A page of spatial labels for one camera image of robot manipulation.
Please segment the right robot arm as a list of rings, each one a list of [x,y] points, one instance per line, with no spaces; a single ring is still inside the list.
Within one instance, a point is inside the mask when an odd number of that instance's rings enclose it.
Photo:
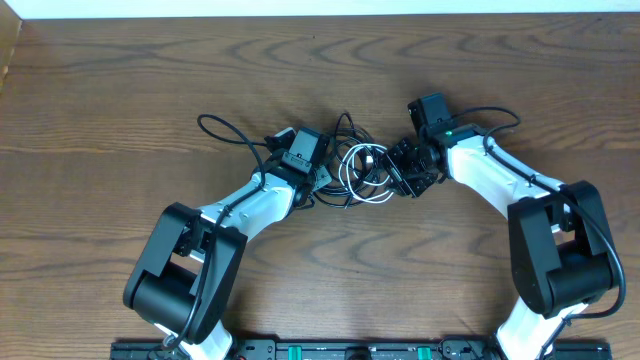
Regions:
[[[407,106],[418,142],[383,155],[388,189],[417,198],[451,179],[478,193],[508,222],[519,294],[487,357],[543,359],[571,322],[620,310],[627,283],[596,187],[543,175],[504,151],[498,127],[460,125],[440,93]]]

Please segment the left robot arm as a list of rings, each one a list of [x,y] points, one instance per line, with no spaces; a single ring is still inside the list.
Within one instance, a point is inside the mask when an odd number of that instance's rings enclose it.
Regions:
[[[124,288],[123,303],[166,335],[150,358],[223,359],[233,345],[222,324],[246,245],[304,208],[319,183],[328,136],[287,128],[249,182],[200,208],[169,205]]]

